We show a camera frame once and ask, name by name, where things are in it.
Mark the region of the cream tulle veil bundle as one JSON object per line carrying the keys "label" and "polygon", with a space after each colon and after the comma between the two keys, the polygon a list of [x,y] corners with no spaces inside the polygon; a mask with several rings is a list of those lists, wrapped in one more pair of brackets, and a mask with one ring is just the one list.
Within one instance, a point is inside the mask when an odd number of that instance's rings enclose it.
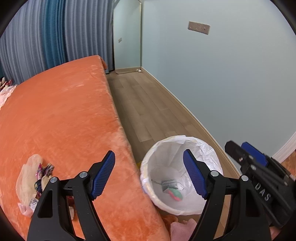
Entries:
{"label": "cream tulle veil bundle", "polygon": [[43,158],[39,154],[30,156],[27,162],[22,165],[16,181],[16,194],[19,199],[18,207],[21,214],[27,217],[31,217],[34,213],[30,207],[30,202],[36,197],[36,173],[40,164],[43,164]]}

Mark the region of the grey fabric scrap with cord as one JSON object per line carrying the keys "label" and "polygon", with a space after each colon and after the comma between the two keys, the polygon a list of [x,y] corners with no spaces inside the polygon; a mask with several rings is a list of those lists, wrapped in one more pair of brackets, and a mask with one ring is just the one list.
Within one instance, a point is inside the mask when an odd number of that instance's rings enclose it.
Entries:
{"label": "grey fabric scrap with cord", "polygon": [[166,180],[163,180],[163,181],[155,181],[155,180],[152,179],[151,181],[154,184],[161,185],[163,192],[165,190],[167,190],[168,188],[176,189],[176,190],[179,190],[179,191],[182,191],[184,189],[184,185],[182,183],[178,182],[175,179],[166,179]]}

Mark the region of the white lined trash bin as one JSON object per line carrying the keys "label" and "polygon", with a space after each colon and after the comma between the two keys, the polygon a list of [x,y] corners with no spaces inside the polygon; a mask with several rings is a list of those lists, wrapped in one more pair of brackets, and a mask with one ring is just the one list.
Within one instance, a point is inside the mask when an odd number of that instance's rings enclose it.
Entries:
{"label": "white lined trash bin", "polygon": [[[154,205],[173,215],[201,214],[206,201],[199,195],[184,166],[183,153],[189,149],[197,161],[204,162],[209,170],[223,174],[214,149],[203,140],[185,135],[172,136],[158,141],[145,154],[140,166],[140,179],[146,194]],[[180,191],[182,201],[173,200],[163,192],[161,185],[151,180],[175,179],[184,185]]]}

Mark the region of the colourful snack wrapper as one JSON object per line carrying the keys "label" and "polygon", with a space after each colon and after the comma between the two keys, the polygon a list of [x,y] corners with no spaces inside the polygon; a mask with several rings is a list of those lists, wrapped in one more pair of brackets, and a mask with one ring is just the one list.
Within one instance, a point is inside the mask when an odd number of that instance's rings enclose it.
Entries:
{"label": "colourful snack wrapper", "polygon": [[48,164],[47,166],[43,166],[39,164],[38,169],[36,171],[36,182],[34,183],[34,188],[36,190],[36,199],[39,199],[46,188],[49,180],[53,175],[54,166],[52,164]]}

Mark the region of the orange velvet bed blanket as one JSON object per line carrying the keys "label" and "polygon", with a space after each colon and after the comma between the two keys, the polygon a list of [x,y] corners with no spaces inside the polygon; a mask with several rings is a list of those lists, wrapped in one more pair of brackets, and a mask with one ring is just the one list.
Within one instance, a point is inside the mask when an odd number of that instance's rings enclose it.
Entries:
{"label": "orange velvet bed blanket", "polygon": [[99,56],[74,60],[18,85],[1,108],[1,208],[21,237],[16,181],[30,156],[40,155],[64,180],[87,171],[111,150],[115,166],[94,201],[111,240],[169,240],[144,193],[132,149],[120,123]]}

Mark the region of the pink floral bed sheet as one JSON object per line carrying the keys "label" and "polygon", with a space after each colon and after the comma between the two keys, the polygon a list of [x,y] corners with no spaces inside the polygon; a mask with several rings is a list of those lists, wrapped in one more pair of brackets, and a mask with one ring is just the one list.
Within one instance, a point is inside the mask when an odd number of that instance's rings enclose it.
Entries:
{"label": "pink floral bed sheet", "polygon": [[11,96],[17,85],[6,86],[0,93],[0,109],[3,107],[7,99]]}

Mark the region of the toys on nightstand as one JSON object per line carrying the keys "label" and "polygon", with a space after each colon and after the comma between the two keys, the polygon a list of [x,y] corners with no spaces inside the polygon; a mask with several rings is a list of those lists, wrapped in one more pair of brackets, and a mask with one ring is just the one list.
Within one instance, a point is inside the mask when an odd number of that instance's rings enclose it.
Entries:
{"label": "toys on nightstand", "polygon": [[4,89],[5,87],[9,87],[13,85],[13,80],[7,80],[7,78],[2,77],[0,80],[0,90]]}

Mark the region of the standing floor mirror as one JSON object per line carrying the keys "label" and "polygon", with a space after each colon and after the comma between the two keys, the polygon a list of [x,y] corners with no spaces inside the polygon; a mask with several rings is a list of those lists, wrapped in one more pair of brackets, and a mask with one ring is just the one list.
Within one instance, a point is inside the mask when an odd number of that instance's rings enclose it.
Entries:
{"label": "standing floor mirror", "polygon": [[115,1],[113,10],[113,51],[116,74],[140,70],[142,65],[141,43],[141,1]]}

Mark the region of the brown wall switch panel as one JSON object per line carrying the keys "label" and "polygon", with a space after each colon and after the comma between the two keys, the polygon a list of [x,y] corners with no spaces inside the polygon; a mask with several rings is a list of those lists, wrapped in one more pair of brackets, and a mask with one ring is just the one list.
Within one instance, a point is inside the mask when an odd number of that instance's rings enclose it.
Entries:
{"label": "brown wall switch panel", "polygon": [[210,30],[210,26],[206,25],[206,24],[203,24],[203,23],[197,23],[197,22],[189,21],[188,30],[208,35],[209,30]]}

